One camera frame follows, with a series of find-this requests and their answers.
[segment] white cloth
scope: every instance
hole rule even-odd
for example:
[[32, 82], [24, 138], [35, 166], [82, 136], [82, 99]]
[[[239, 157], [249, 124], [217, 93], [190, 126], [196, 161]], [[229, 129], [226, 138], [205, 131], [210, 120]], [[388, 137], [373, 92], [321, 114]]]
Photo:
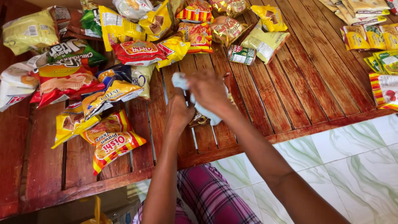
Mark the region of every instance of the white cloth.
[[[180, 73], [180, 72], [174, 73], [173, 77], [172, 77], [173, 86], [182, 88], [183, 90], [189, 90], [189, 88], [187, 86], [187, 80], [184, 77], [185, 77], [184, 73]], [[225, 93], [226, 93], [225, 97], [228, 98], [228, 88], [225, 85], [224, 85], [224, 88], [225, 88]], [[205, 116], [207, 118], [210, 118], [211, 126], [215, 126], [221, 122], [221, 118], [219, 118], [214, 113], [208, 111], [207, 109], [202, 107], [198, 102], [196, 102], [195, 96], [193, 94], [191, 94], [189, 100], [191, 101], [191, 103], [193, 103], [195, 105], [195, 109], [199, 113], [201, 113], [203, 116]]]

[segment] floor tile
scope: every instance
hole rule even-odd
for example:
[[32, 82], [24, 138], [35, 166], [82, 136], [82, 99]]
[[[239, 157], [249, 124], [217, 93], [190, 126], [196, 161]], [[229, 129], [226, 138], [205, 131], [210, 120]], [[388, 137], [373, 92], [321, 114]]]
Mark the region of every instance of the floor tile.
[[271, 224], [293, 224], [286, 209], [273, 195], [265, 182], [253, 185], [258, 207], [263, 218], [263, 223]]
[[254, 195], [253, 187], [250, 185], [247, 187], [235, 189], [234, 191], [246, 202], [246, 204], [248, 204], [248, 206], [253, 210], [257, 217], [262, 221], [260, 209]]
[[322, 164], [310, 136], [281, 142], [275, 144], [274, 147], [295, 171]]
[[264, 181], [260, 174], [258, 174], [257, 170], [253, 167], [249, 158], [246, 156], [246, 153], [243, 153], [242, 156], [243, 161], [245, 162], [246, 170], [249, 174], [250, 182], [255, 184]]
[[395, 114], [372, 120], [386, 145], [398, 143], [398, 117]]
[[324, 165], [311, 167], [297, 173], [340, 214], [350, 220]]
[[232, 189], [250, 185], [249, 174], [242, 154], [220, 159], [211, 164], [225, 177]]
[[323, 163], [386, 146], [371, 121], [311, 135]]
[[398, 162], [398, 144], [388, 146], [389, 151], [391, 152], [392, 156]]
[[398, 223], [398, 163], [387, 147], [325, 167], [353, 224]]

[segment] plaid pants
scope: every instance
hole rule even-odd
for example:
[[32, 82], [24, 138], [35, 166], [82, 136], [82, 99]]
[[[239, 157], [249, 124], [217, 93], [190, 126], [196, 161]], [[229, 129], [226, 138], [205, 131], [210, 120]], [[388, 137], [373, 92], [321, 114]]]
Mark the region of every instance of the plaid pants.
[[[199, 224], [261, 223], [249, 206], [231, 189], [226, 179], [210, 163], [179, 171], [177, 189]], [[142, 218], [141, 203], [133, 223]], [[192, 224], [182, 201], [177, 199], [176, 224]]]

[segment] can label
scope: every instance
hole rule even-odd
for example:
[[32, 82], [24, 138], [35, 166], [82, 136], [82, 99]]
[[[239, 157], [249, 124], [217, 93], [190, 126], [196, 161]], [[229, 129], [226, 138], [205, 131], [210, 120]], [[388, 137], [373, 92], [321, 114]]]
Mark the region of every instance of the can label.
[[231, 45], [229, 49], [229, 60], [233, 62], [242, 63], [245, 65], [252, 65], [256, 58], [256, 50], [238, 45]]

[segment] young's town sardine can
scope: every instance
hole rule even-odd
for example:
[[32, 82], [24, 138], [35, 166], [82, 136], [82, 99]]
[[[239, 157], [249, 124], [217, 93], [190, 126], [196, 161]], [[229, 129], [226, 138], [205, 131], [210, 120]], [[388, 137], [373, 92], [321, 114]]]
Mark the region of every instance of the young's town sardine can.
[[256, 53], [256, 49], [232, 44], [228, 50], [228, 60], [245, 65], [252, 65], [254, 59], [256, 59]]

